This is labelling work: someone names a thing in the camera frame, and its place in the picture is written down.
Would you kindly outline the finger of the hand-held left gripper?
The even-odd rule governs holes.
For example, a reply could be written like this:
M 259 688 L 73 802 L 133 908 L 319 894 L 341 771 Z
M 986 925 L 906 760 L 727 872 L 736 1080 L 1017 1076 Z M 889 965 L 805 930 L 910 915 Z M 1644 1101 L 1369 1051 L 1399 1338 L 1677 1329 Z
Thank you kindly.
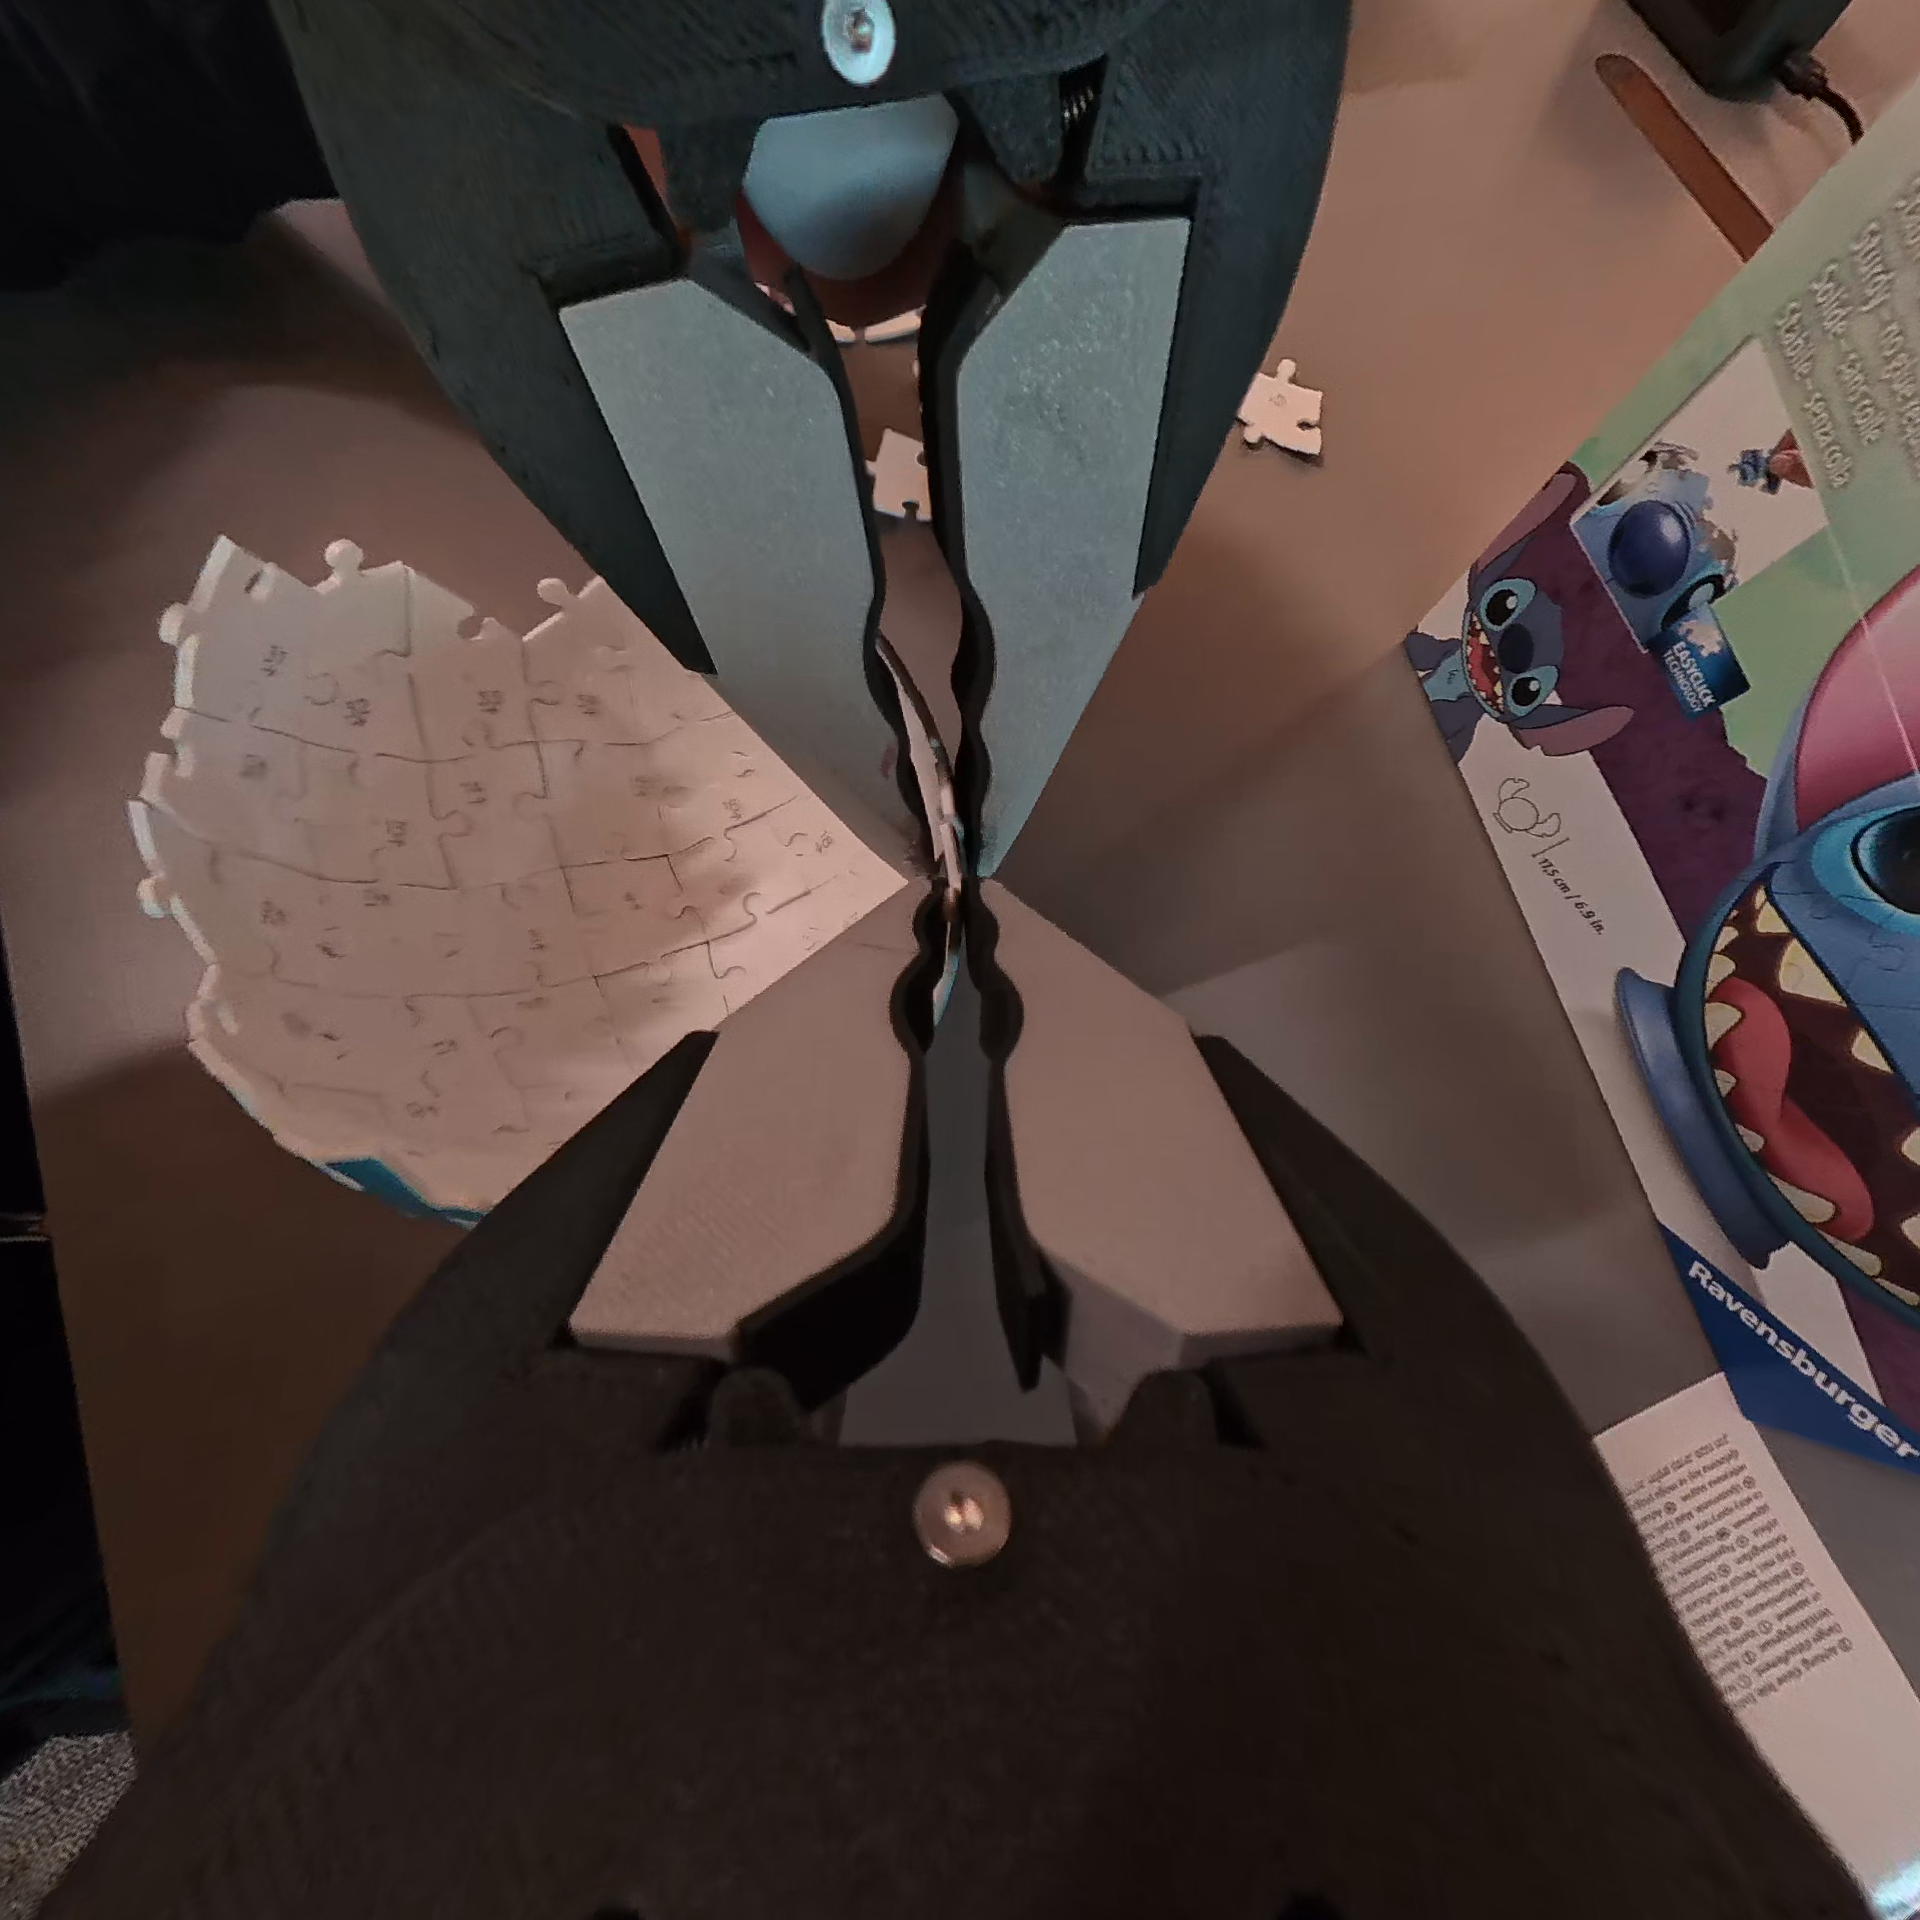
M 675 276 L 558 311 L 717 689 L 898 872 L 924 863 L 880 560 L 836 352 L 758 285 Z
M 962 590 L 956 797 L 994 878 L 1139 612 L 1186 216 L 1004 211 L 919 348 L 932 532 Z

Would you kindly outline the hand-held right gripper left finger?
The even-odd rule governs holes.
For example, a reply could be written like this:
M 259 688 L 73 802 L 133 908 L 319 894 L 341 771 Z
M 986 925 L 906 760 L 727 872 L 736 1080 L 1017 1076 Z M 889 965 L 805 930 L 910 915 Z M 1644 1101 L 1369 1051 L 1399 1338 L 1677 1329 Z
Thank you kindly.
M 868 1377 L 924 1292 L 924 1048 L 942 894 L 898 892 L 725 1021 L 574 1338 L 774 1368 L 799 1407 Z

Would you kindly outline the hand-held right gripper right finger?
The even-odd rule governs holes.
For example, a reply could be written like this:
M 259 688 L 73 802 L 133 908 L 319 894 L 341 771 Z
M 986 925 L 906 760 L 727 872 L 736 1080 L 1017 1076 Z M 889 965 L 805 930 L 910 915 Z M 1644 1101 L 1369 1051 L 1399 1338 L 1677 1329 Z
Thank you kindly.
M 1100 1432 L 1143 1377 L 1324 1344 L 1344 1314 L 1186 1021 L 1002 881 L 965 892 L 965 965 L 1018 1382 L 1051 1362 Z

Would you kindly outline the half-built puzzle ball shell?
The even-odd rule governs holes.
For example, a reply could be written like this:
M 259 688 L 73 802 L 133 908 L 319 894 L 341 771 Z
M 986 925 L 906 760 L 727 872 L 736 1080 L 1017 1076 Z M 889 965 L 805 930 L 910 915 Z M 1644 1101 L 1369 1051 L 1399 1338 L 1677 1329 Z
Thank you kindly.
M 160 614 L 128 825 L 187 1044 L 296 1158 L 470 1224 L 613 1093 L 902 892 L 603 579 L 520 637 L 340 539 Z

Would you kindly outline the dark device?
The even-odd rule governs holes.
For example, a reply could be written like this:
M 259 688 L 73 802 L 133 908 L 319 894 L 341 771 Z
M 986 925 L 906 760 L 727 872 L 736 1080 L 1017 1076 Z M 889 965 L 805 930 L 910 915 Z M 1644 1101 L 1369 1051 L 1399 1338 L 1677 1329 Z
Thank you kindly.
M 1847 0 L 1630 0 L 1644 29 L 1715 102 L 1765 102 L 1816 54 Z

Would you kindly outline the brown wooden stick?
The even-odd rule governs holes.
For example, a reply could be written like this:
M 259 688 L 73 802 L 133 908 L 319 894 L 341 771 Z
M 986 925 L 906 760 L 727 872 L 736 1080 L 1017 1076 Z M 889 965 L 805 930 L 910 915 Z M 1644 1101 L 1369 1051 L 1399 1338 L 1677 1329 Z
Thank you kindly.
M 1665 86 L 1624 54 L 1602 54 L 1598 79 L 1615 93 L 1624 120 L 1644 134 L 1652 159 L 1674 173 L 1687 201 L 1715 225 L 1715 233 L 1741 251 L 1741 264 L 1760 258 L 1773 236 L 1773 221 L 1705 148 L 1705 138 L 1683 120 L 1683 108 L 1665 93 Z

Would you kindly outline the printed cardboard puzzle box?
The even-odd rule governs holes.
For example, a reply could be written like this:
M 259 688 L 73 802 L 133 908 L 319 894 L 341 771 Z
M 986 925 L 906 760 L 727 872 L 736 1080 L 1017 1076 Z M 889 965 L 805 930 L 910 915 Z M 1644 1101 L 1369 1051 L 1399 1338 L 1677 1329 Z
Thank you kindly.
M 1920 1437 L 1920 120 L 1906 91 L 1407 635 L 1705 1329 L 1602 1432 L 1725 1701 L 1914 1913 L 1914 1680 L 1765 1456 Z

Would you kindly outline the curved puzzle piece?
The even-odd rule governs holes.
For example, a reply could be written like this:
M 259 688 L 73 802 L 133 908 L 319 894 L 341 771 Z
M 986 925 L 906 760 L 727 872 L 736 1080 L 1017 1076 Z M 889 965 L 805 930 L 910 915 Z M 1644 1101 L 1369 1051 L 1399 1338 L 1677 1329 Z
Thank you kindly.
M 955 766 L 946 746 L 937 737 L 937 724 L 906 671 L 902 653 L 889 646 L 888 635 L 876 635 L 876 659 L 888 663 L 898 696 L 902 696 L 902 728 L 919 787 L 919 815 L 924 815 L 924 841 L 929 841 L 929 878 L 942 894 L 942 977 L 929 992 L 929 1017 L 932 1023 L 946 1017 L 955 981 L 962 974 L 962 881 L 965 881 L 965 841 L 962 841 L 962 820 L 956 820 L 956 797 L 955 797 Z

